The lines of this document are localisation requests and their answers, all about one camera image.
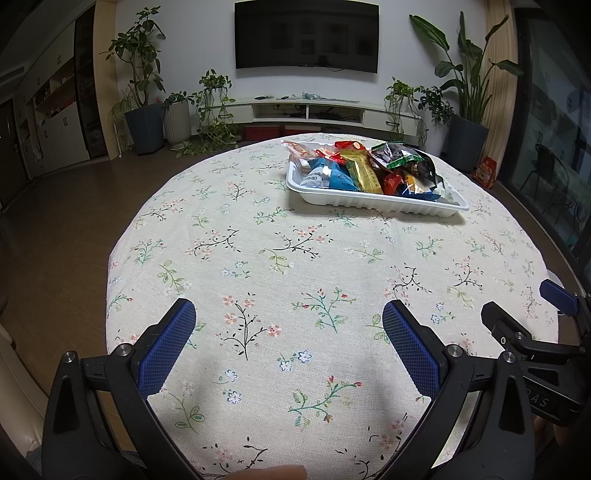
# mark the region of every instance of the round table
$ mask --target round table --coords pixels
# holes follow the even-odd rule
[[[306,134],[294,141],[378,140]],[[287,189],[288,151],[270,140],[181,172],[148,199],[109,260],[108,351],[134,342],[176,297],[198,320],[161,392],[148,399],[208,478],[306,466],[310,479],[372,477],[426,409],[385,335],[402,300],[445,344],[497,357],[480,320],[491,300],[540,340],[556,309],[546,268],[507,210],[435,158],[470,203],[449,218],[316,206]],[[439,461],[451,457],[467,406]]]

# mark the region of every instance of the white plastic tray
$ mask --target white plastic tray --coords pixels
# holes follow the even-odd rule
[[[434,215],[449,217],[456,212],[467,212],[470,209],[468,202],[449,183],[446,188],[451,190],[453,199],[458,205],[448,203],[429,202],[428,200],[416,200],[406,197],[394,197],[389,195],[377,195],[375,193],[346,192],[344,190],[313,189],[303,187],[301,181],[306,177],[299,160],[290,160],[287,169],[287,186],[301,195],[308,203],[314,205],[334,205],[357,208],[375,208],[382,211],[418,213],[421,215]]]

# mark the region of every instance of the glass door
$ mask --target glass door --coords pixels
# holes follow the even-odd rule
[[[591,82],[542,10],[515,16],[525,75],[501,179],[575,266],[591,232]]]

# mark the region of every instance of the wooden floor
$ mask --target wooden floor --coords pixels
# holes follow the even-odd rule
[[[170,177],[204,157],[169,150],[57,172],[29,187],[0,215],[0,319],[17,353],[49,393],[62,354],[104,355],[109,254],[137,211]],[[502,187],[493,194],[532,237],[566,286],[574,279],[556,248]],[[122,446],[131,448],[112,402],[106,402]]]

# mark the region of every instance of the pothos plant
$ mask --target pothos plant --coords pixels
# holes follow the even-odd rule
[[[417,139],[419,146],[424,148],[427,140],[427,127],[418,113],[417,101],[414,97],[415,92],[420,91],[420,87],[411,87],[394,77],[392,80],[393,84],[388,87],[388,94],[384,97],[384,106],[392,119],[392,140],[402,141],[404,137],[400,117],[402,107],[406,103],[410,112],[418,118]]]
[[[221,150],[235,143],[231,127],[234,117],[226,109],[236,100],[228,96],[232,81],[227,75],[218,75],[210,69],[199,80],[203,88],[193,94],[199,118],[199,137],[203,152]]]
[[[173,103],[180,103],[180,102],[189,102],[191,105],[195,105],[195,100],[193,95],[187,95],[187,92],[179,92],[179,93],[171,93],[166,97],[164,102],[162,102],[163,107],[167,107],[172,105]]]

